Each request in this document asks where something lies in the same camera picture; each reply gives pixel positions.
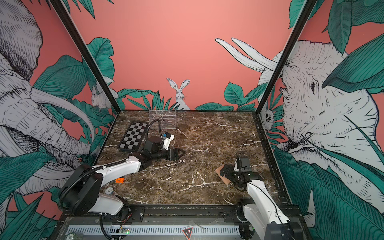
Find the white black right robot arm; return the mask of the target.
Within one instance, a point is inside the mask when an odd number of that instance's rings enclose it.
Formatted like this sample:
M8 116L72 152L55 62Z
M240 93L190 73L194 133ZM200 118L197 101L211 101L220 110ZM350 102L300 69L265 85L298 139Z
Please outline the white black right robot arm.
M222 181L246 191L252 202L242 204L238 219L248 222L261 240L303 240L304 230L280 210L268 192L262 177L249 167L222 165L215 170Z

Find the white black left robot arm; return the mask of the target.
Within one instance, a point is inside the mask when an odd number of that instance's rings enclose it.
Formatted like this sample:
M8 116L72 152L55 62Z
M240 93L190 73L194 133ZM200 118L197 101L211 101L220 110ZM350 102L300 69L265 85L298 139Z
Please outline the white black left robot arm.
M141 151L130 153L126 159L93 167L79 166L60 190L59 209L75 216L99 213L115 216L119 221L129 219L133 211L127 201L102 194L100 189L113 180L145 170L154 161L178 161L186 152L170 147L173 138L169 133L150 137Z

